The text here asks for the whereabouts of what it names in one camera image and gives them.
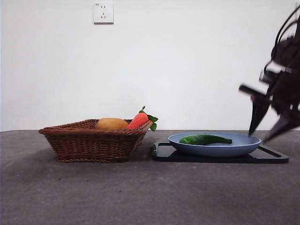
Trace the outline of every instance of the potato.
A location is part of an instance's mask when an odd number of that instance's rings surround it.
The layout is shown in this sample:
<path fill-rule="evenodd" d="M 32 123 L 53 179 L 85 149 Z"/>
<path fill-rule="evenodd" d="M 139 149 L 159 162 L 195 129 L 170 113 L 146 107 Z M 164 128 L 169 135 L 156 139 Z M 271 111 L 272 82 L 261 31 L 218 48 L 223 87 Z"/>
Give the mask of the potato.
<path fill-rule="evenodd" d="M 99 119 L 95 129 L 104 130 L 123 130 L 126 128 L 128 123 L 125 120 L 118 118 L 102 118 Z"/>

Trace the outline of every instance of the carrot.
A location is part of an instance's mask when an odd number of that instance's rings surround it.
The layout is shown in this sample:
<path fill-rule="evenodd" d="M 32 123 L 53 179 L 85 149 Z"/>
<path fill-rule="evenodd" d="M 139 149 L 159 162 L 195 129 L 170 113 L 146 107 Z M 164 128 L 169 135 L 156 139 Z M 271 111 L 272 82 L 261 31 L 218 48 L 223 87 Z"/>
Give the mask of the carrot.
<path fill-rule="evenodd" d="M 141 125 L 145 124 L 148 120 L 149 120 L 148 115 L 143 112 L 140 112 L 127 125 L 126 129 L 139 128 Z"/>

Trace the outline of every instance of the electrical outlet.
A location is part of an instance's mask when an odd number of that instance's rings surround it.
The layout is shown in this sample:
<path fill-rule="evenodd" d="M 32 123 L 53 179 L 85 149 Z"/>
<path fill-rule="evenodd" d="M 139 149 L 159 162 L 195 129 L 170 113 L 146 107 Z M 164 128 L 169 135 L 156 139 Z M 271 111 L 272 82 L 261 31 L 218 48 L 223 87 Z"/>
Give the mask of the electrical outlet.
<path fill-rule="evenodd" d="M 94 5 L 94 24 L 113 23 L 113 3 L 100 2 Z"/>

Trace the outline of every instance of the black cutting board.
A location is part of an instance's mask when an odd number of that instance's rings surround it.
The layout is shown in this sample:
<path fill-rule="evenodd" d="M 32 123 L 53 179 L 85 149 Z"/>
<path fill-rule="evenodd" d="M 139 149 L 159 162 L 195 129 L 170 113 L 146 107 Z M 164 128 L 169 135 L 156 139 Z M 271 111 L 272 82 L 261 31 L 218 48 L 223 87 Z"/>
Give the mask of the black cutting board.
<path fill-rule="evenodd" d="M 190 162 L 190 163 L 288 163 L 289 157 L 267 148 L 259 146 L 250 154 L 239 157 L 206 157 L 182 154 L 178 152 L 170 143 L 154 143 L 151 149 L 153 160 L 162 162 Z"/>

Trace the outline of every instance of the wicker basket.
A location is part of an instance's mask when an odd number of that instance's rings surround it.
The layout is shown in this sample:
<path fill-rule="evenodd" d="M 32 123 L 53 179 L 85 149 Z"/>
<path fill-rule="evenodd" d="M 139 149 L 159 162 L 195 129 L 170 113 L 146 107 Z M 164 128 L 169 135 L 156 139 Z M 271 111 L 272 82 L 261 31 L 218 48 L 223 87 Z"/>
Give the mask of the wicker basket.
<path fill-rule="evenodd" d="M 38 132 L 45 136 L 61 162 L 121 163 L 138 148 L 152 125 L 149 120 L 136 129 L 110 131 L 95 129 L 97 122 L 84 120 L 45 127 Z"/>

